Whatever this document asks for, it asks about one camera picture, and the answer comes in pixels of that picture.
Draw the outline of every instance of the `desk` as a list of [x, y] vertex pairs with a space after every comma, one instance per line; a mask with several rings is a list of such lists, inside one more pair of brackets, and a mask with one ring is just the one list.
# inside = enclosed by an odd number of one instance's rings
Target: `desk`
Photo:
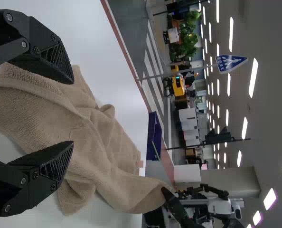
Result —
[[[116, 107], [116, 118], [145, 161], [148, 111], [101, 2], [0, 0], [0, 9], [33, 16], [61, 37], [71, 63], [80, 65], [87, 84], [102, 104], [110, 103]], [[0, 134], [2, 162], [22, 155], [13, 142]], [[144, 174], [145, 168], [140, 170], [140, 175]], [[0, 218], [0, 227], [140, 228], [141, 220], [142, 215], [114, 211], [99, 195], [78, 213], [65, 217], [56, 194], [53, 194], [32, 210]]]

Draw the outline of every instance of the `blue pedestrian crossing sign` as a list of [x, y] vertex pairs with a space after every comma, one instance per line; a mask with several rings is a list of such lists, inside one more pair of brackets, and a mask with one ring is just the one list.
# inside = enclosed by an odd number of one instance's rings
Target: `blue pedestrian crossing sign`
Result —
[[218, 64], [219, 73], [227, 74], [246, 63], [247, 57], [222, 55], [216, 56], [215, 60]]

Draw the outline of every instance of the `beige towel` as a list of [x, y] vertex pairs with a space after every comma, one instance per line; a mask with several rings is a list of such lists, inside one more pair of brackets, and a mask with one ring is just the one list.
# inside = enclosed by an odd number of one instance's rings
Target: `beige towel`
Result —
[[115, 209], [146, 213], [165, 199], [160, 180], [139, 176], [140, 152], [114, 118], [114, 107], [98, 108], [80, 68], [74, 85], [0, 66], [0, 132], [26, 153], [72, 140], [74, 152], [58, 190], [62, 212], [70, 215], [97, 190]]

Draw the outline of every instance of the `white crosswalk marking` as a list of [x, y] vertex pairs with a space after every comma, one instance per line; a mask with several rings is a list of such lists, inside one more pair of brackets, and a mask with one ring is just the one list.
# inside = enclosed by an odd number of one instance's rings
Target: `white crosswalk marking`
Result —
[[157, 57], [157, 60], [158, 60], [160, 72], [161, 72], [161, 74], [163, 74], [163, 68], [162, 68], [162, 65], [161, 65], [160, 56], [159, 56], [159, 53], [158, 53], [158, 49], [157, 49], [157, 46], [156, 46], [154, 35], [152, 33], [152, 30], [151, 30], [150, 21], [148, 22], [147, 26], [148, 26], [148, 29], [149, 29], [149, 32], [150, 32], [150, 39], [151, 39], [151, 42], [153, 43], [154, 50], [155, 50], [155, 53], [156, 53], [156, 57]]
[[[171, 143], [171, 122], [170, 122], [170, 99], [168, 99], [168, 124], [169, 124], [169, 148], [171, 148], [172, 143]], [[174, 163], [172, 158], [172, 150], [168, 150], [168, 153], [172, 163]]]
[[[150, 57], [151, 57], [153, 65], [154, 65], [156, 75], [159, 75], [160, 73], [159, 73], [159, 70], [158, 70], [156, 58], [155, 58], [154, 52], [152, 50], [152, 47], [151, 47], [151, 44], [150, 44], [150, 38], [149, 38], [148, 34], [146, 35], [146, 43], [147, 43], [147, 47], [148, 47], [148, 49], [150, 51]], [[160, 85], [161, 91], [163, 92], [163, 83], [162, 83], [161, 77], [158, 77], [158, 81], [159, 81], [159, 85]]]
[[157, 112], [157, 115], [158, 115], [158, 119], [159, 119], [159, 122], [160, 122], [160, 125], [161, 125], [161, 129], [162, 129], [162, 136], [164, 135], [164, 124], [163, 124], [163, 121], [160, 117], [160, 114], [158, 112], [158, 109], [157, 109], [157, 106], [155, 104], [155, 101], [154, 101], [154, 98], [152, 96], [152, 93], [150, 91], [150, 87], [149, 87], [149, 84], [147, 82], [147, 80], [143, 80], [143, 83], [142, 83], [142, 89], [145, 93], [145, 96], [146, 96], [146, 99], [150, 105], [150, 109], [152, 112], [156, 111]]
[[[151, 68], [150, 59], [149, 59], [149, 56], [147, 54], [147, 51], [145, 51], [144, 63], [145, 63], [146, 69], [147, 69], [147, 71], [149, 73], [149, 76], [154, 76], [154, 72], [153, 72], [153, 70]], [[151, 80], [152, 86], [154, 87], [154, 91], [156, 93], [156, 96], [157, 96], [157, 99], [158, 99], [158, 103], [159, 103], [159, 106], [161, 108], [162, 115], [163, 115], [164, 114], [164, 105], [163, 105], [163, 100], [162, 100], [160, 91], [158, 89], [157, 81], [156, 81], [155, 78], [151, 78], [150, 80]]]

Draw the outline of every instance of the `yellow vehicle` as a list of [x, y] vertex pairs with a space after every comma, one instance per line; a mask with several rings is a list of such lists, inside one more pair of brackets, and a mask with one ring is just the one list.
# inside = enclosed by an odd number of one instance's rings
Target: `yellow vehicle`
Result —
[[183, 96], [185, 94], [185, 82], [182, 74], [178, 74], [178, 65], [171, 70], [174, 75], [172, 77], [166, 77], [163, 79], [164, 88], [167, 90], [167, 95], [169, 98], [172, 96]]

